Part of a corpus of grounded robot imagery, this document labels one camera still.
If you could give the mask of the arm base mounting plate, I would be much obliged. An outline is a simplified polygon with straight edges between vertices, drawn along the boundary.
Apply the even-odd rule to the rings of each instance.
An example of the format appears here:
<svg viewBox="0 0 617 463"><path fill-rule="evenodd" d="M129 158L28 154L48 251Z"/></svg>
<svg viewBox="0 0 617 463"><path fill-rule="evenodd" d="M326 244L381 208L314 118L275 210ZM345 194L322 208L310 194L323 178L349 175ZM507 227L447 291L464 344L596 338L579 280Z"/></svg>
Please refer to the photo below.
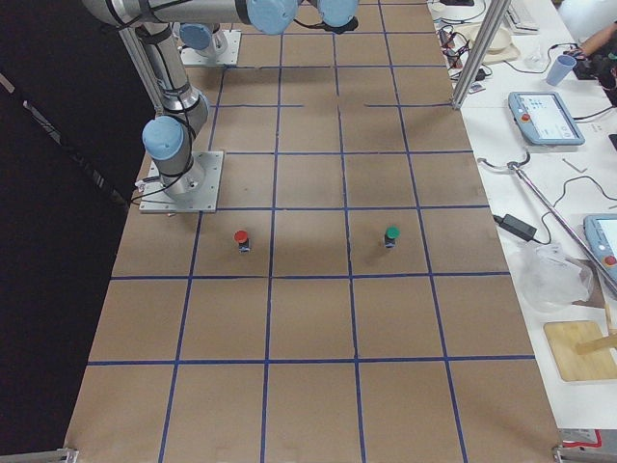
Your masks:
<svg viewBox="0 0 617 463"><path fill-rule="evenodd" d="M153 161L148 175L155 181L144 186L144 197L139 200L142 213L214 213L220 190L225 153L223 151L194 151L193 166L180 180L165 177L172 186L166 188Z"/></svg>

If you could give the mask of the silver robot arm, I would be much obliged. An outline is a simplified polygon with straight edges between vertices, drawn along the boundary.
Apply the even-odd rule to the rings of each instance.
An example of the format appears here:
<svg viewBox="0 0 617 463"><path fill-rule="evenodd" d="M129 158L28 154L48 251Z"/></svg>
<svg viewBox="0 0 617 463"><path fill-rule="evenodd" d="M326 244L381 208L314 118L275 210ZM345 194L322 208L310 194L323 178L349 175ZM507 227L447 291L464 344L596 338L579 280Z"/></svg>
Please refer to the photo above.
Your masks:
<svg viewBox="0 0 617 463"><path fill-rule="evenodd" d="M223 23L241 22L258 32L282 34L296 21L298 1L87 1L85 7L108 30L136 40L130 55L143 82L155 89L159 117L142 140L159 173L160 193L174 200L196 196L207 174L193 144L205 125L209 102L186 73L177 46L209 48Z"/></svg>

